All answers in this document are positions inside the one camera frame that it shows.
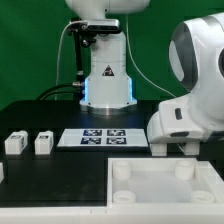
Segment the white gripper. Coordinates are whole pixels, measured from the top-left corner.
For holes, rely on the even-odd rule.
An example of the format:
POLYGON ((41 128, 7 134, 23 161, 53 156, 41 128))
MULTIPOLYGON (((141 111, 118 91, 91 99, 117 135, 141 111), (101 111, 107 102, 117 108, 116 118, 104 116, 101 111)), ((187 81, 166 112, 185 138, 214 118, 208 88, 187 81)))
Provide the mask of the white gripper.
POLYGON ((199 154, 199 142, 224 140, 224 124, 220 130, 212 123, 207 127, 198 124, 190 116, 187 99, 172 99, 159 104, 148 123, 147 136, 153 156, 166 156, 166 143, 186 142, 183 153, 194 156, 199 154))

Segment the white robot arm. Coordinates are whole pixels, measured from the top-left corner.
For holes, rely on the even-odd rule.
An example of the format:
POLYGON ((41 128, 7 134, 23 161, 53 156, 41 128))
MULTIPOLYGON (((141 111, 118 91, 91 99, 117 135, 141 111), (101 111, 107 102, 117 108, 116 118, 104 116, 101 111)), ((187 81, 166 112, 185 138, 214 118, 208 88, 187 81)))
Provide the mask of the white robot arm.
MULTIPOLYGON (((84 81, 82 109, 119 113, 137 104, 126 73, 126 37, 110 14, 145 9, 150 0, 65 0, 80 17, 84 44, 91 47, 91 72, 84 81)), ((185 21, 169 43, 169 61, 188 91, 163 101, 147 126, 154 156, 167 154, 169 143, 182 143, 197 155, 201 142, 224 140, 224 12, 185 21)))

